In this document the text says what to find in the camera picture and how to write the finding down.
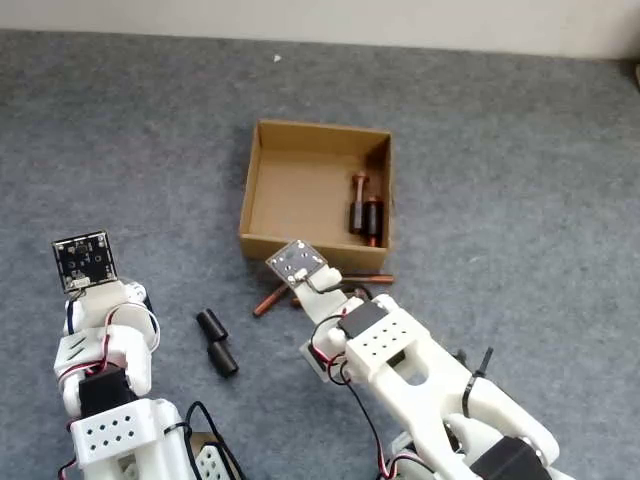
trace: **black wire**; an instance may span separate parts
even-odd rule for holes
[[[393,467],[396,463],[398,463],[400,460],[408,460],[410,462],[414,462],[417,463],[418,465],[420,465],[421,467],[425,468],[426,470],[429,471],[429,473],[435,473],[433,470],[431,470],[431,468],[429,468],[429,466],[424,463],[422,460],[420,460],[419,458],[415,458],[409,455],[403,455],[403,454],[398,454],[394,457],[394,459],[391,461],[391,463],[389,464],[389,471],[393,470]]]
[[[61,466],[58,469],[58,480],[64,480],[66,478],[65,475],[65,470],[67,468],[70,468],[74,463],[76,463],[76,457],[73,457],[71,460],[69,460],[67,463],[65,463],[63,466]]]
[[[227,445],[227,442],[225,442],[224,437],[220,434],[220,432],[216,428],[216,425],[213,422],[213,418],[211,418],[211,414],[207,410],[207,407],[205,407],[201,401],[196,400],[191,404],[191,406],[187,410],[187,414],[185,415],[185,422],[189,424],[189,426],[191,426],[191,416],[193,415],[193,412],[196,408],[199,408],[202,414],[204,415],[204,417],[206,418],[207,423],[209,424],[209,428],[211,429],[211,433],[213,433],[216,436],[216,438],[218,439],[218,442],[220,443],[220,446],[222,447],[224,452],[227,454],[229,459],[233,462],[233,466],[238,472],[238,475],[240,476],[241,480],[246,480],[247,477],[242,471],[240,464],[238,463],[238,461],[236,460],[236,457],[231,452],[231,449]],[[189,444],[190,438],[191,438],[191,435],[189,434],[187,436],[187,432],[185,432],[185,446],[187,447],[187,453],[189,454],[189,462],[191,463],[191,467],[195,468],[194,474],[196,475],[197,480],[202,480],[202,477],[200,476],[200,472],[198,471],[198,467],[195,464],[195,458],[193,457],[193,452],[191,451],[191,445]],[[229,465],[226,462],[225,455],[221,455],[221,457],[222,457],[222,461],[225,463],[225,467],[227,467],[227,470],[231,471],[231,469],[228,468]]]
[[[371,431],[373,432],[373,436],[376,439],[376,449],[378,451],[378,458],[376,459],[376,463],[377,463],[379,458],[380,458],[380,454],[381,454],[380,445],[382,445],[382,444],[380,443],[380,436],[378,435],[378,431],[376,430],[376,427],[373,424],[373,420],[371,420],[371,417],[369,416],[369,412],[367,412],[367,409],[365,408],[364,404],[362,403],[362,400],[360,399],[360,396],[355,391],[353,386],[351,386],[351,379],[346,378],[345,375],[344,375],[344,367],[346,365],[347,365],[346,361],[343,362],[342,365],[340,365],[340,377],[342,377],[342,381],[343,381],[344,385],[347,386],[347,388],[351,391],[351,393],[353,394],[354,398],[356,399],[356,402],[358,402],[358,406],[360,407],[360,410],[362,410],[362,413],[364,414],[364,417],[367,419],[367,423],[369,423],[369,426],[371,427]],[[411,457],[409,455],[404,456],[402,454],[397,455],[391,461],[391,463],[388,466],[389,472],[391,472],[393,470],[394,465],[400,460],[408,460],[408,461],[411,461],[411,462],[415,462],[418,465],[420,465],[420,466],[424,467],[425,469],[427,469],[429,472],[434,473],[434,471],[431,470],[431,468],[429,468],[429,466],[426,463],[424,463],[422,460],[420,460],[419,458],[413,458],[413,457]],[[376,480],[378,480],[379,478],[382,478],[382,477],[383,477],[382,472],[380,472],[380,473],[378,473],[378,476],[376,477]]]
[[[373,299],[373,294],[371,293],[371,290],[369,290],[367,287],[365,287],[362,283],[338,283],[336,285],[333,285],[332,287],[328,287],[325,288],[324,290],[318,290],[315,285],[313,285],[313,283],[307,279],[306,281],[307,285],[309,285],[309,287],[311,288],[311,290],[313,290],[315,293],[319,293],[319,294],[323,294],[323,293],[329,293],[329,292],[335,292],[336,290],[342,290],[345,288],[348,288],[349,291],[354,291],[357,288],[361,289],[366,295],[367,298],[369,300]]]
[[[358,406],[360,407],[360,410],[362,410],[362,413],[364,415],[364,418],[367,419],[367,423],[369,424],[369,427],[371,427],[371,431],[373,432],[373,436],[376,439],[376,450],[378,451],[378,455],[376,458],[376,465],[378,464],[378,459],[380,458],[380,436],[378,435],[378,431],[376,430],[375,425],[373,424],[373,420],[371,420],[371,417],[369,416],[369,412],[367,412],[367,409],[365,408],[364,404],[362,403],[362,400],[360,400],[360,396],[358,395],[358,392],[355,391],[355,389],[353,388],[353,386],[351,386],[351,379],[347,379],[347,377],[344,376],[344,367],[347,365],[347,362],[343,362],[342,365],[340,365],[340,377],[342,378],[342,381],[344,382],[344,384],[347,386],[347,388],[349,389],[349,391],[351,392],[351,394],[353,395],[353,397],[356,399],[356,402],[358,402]]]
[[[316,333],[318,333],[318,329],[324,325],[325,323],[331,321],[331,320],[335,320],[336,318],[342,318],[342,315],[329,315],[327,318],[325,318],[324,320],[322,320],[321,322],[317,323],[316,326],[313,328],[313,332],[311,333],[311,338],[309,339],[309,343],[311,344],[311,348],[314,350],[315,353],[315,348],[316,346],[313,344],[313,338],[316,336]]]
[[[333,378],[333,375],[331,374],[331,369],[333,367],[338,366],[338,364],[335,363],[335,361],[336,361],[336,359],[334,359],[332,362],[329,362],[329,364],[327,365],[327,376],[329,377],[329,380],[331,380],[331,383],[333,383],[335,385],[338,385],[339,387],[344,387],[346,385],[346,383],[344,381],[343,382],[339,382],[338,380]]]
[[[373,294],[371,293],[371,290],[365,287],[364,284],[362,283],[343,283],[341,285],[342,285],[342,288],[349,287],[349,291],[355,291],[357,289],[360,289],[367,295],[367,298],[369,299],[369,301],[373,299]]]
[[[187,422],[178,422],[178,423],[174,423],[173,425],[169,425],[167,428],[164,429],[162,433],[167,435],[168,433],[171,433],[177,428],[181,428],[181,427],[185,429],[185,432],[189,432],[189,435],[193,433],[193,431],[191,430],[191,425],[189,425]]]
[[[73,330],[73,304],[84,294],[84,289],[80,290],[76,296],[69,299],[69,303],[67,304],[67,332],[69,335],[75,333]]]

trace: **open cardboard box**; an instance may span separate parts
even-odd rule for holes
[[[329,264],[378,270],[391,248],[393,168],[391,133],[334,125],[260,120],[240,220],[247,257],[266,260],[295,239],[311,243]],[[382,241],[349,233],[352,177],[364,170],[364,198],[384,204]]]

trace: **white wall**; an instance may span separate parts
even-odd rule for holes
[[[0,0],[0,27],[621,58],[640,0]]]

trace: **black circuit board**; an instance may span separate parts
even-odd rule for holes
[[[267,260],[271,270],[290,286],[304,281],[326,264],[322,255],[302,240],[291,242]]]
[[[107,232],[58,240],[52,246],[65,293],[117,280]]]

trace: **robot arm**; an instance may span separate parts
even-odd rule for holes
[[[390,296],[347,300],[340,273],[299,240],[267,264],[316,324],[301,348],[314,369],[327,377],[340,358],[341,371],[375,393],[428,467],[400,472],[439,480],[570,479],[551,468],[559,455],[552,434],[491,381],[476,378]],[[418,384],[410,381],[415,375]]]
[[[54,371],[72,417],[74,463],[85,480],[243,479],[217,432],[215,443],[204,444],[194,458],[193,406],[183,421],[167,400],[139,398],[151,390],[160,326],[144,287],[117,279],[106,233],[61,240],[53,248],[71,294]]]

